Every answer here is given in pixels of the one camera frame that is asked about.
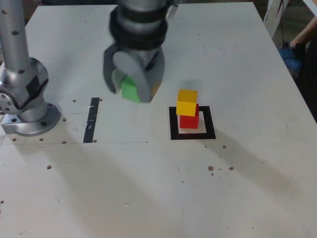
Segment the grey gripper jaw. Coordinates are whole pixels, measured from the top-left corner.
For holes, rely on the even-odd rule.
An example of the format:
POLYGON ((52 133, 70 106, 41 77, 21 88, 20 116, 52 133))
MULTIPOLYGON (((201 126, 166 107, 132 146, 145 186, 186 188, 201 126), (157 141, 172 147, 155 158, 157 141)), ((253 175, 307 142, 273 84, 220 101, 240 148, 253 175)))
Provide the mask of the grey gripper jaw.
POLYGON ((124 74, 119 71, 112 61, 114 53, 118 51, 118 46, 109 46, 104 51, 103 75, 108 89, 112 93, 118 93, 124 79, 124 74))
POLYGON ((141 102, 150 103, 163 80, 165 59, 162 49, 123 49, 114 53, 113 63, 133 80, 141 102))

